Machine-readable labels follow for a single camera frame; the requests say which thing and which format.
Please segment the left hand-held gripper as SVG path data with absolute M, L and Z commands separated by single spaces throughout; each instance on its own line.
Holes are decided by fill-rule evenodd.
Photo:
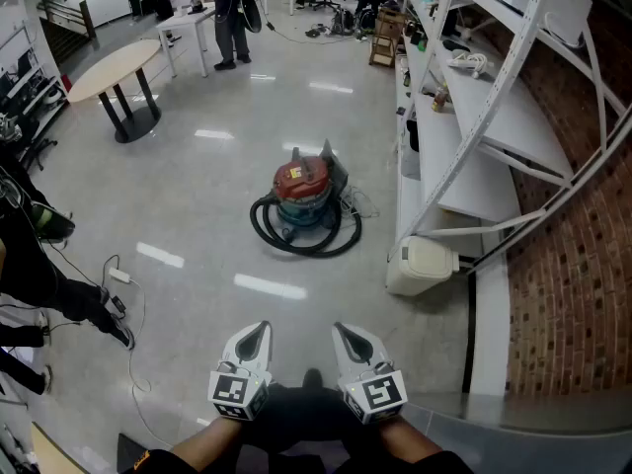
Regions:
M 207 400 L 224 418 L 254 421 L 270 396 L 273 328 L 251 324 L 226 343 L 222 360 L 210 373 Z

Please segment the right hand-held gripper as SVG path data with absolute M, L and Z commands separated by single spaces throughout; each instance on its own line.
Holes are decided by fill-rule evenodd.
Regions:
M 363 424 L 399 415 L 408 402 L 402 371 L 382 341 L 361 327 L 336 322 L 332 340 L 343 402 Z

